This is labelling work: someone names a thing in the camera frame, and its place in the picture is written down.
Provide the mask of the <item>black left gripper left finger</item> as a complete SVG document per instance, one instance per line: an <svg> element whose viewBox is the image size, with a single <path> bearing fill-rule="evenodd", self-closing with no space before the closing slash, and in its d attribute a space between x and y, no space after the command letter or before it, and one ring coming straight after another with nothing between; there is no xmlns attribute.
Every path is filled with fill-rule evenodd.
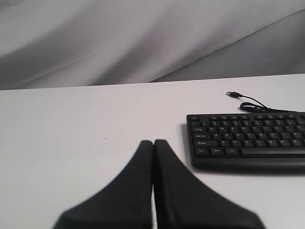
<svg viewBox="0 0 305 229"><path fill-rule="evenodd" d="M55 229L150 229L153 144L141 141L119 175L101 191L63 212Z"/></svg>

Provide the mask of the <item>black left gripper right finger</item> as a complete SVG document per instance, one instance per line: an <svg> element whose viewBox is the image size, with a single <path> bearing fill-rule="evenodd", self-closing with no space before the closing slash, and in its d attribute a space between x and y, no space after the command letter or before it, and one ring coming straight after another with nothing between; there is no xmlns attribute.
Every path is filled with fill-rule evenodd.
<svg viewBox="0 0 305 229"><path fill-rule="evenodd" d="M259 217L202 183L166 140L154 143L154 198L159 229L263 229Z"/></svg>

